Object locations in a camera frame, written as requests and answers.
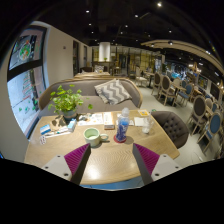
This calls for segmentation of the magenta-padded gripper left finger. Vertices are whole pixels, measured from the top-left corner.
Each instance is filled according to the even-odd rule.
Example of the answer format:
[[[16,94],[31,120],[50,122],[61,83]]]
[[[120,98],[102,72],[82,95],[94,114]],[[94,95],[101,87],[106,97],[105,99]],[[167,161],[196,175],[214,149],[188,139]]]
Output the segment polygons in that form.
[[[42,169],[79,185],[90,154],[91,147],[87,143],[66,155],[56,155]]]

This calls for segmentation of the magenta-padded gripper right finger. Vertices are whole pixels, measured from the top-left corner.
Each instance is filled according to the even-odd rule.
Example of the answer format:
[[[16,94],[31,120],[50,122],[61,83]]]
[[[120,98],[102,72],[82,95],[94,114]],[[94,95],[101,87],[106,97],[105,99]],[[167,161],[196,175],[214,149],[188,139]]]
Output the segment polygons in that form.
[[[133,144],[133,155],[145,185],[182,169],[167,154],[158,155],[136,143]]]

